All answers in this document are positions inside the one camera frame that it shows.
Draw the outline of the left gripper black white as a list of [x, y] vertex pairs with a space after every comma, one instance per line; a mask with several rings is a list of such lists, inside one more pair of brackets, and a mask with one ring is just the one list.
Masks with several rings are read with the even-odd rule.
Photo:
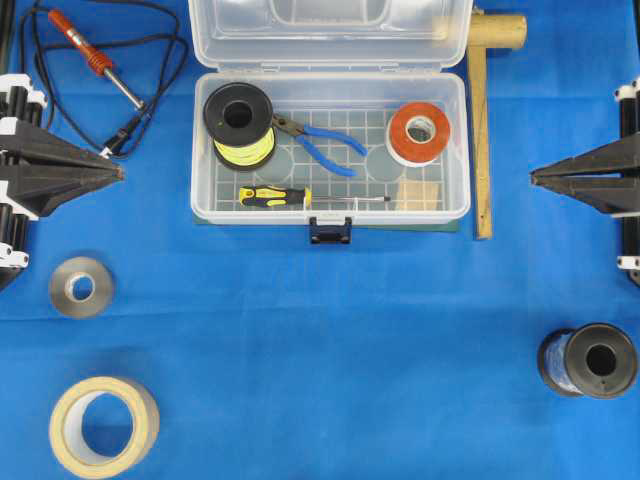
[[[14, 135], [20, 121], [40, 127], [47, 105], [46, 95], [33, 87], [29, 75], [1, 75], [2, 290], [29, 265], [27, 232], [31, 221], [124, 177], [120, 166], [88, 150], [64, 141]], [[43, 165], [27, 165], [20, 157]]]

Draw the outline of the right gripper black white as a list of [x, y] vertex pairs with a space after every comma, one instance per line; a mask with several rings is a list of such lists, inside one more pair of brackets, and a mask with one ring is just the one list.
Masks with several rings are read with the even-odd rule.
[[[533, 185], [585, 203], [603, 214], [639, 213], [638, 177], [582, 177], [639, 170], [636, 81], [615, 91], [620, 139], [584, 154], [569, 157], [531, 172]], [[626, 274], [639, 285], [639, 218], [621, 219], [622, 253], [618, 266], [632, 266]]]

